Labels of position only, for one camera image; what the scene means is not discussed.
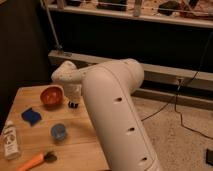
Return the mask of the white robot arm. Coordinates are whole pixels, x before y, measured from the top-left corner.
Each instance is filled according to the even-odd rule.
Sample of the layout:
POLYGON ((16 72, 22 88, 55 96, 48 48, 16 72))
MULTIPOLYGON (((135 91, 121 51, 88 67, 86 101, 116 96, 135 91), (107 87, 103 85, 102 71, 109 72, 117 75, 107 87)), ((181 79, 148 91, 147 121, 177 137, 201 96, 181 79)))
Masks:
POLYGON ((144 80, 138 61, 112 60, 81 69, 65 61, 53 72, 52 80, 62 86, 81 86, 111 171, 163 171, 131 98, 144 80))

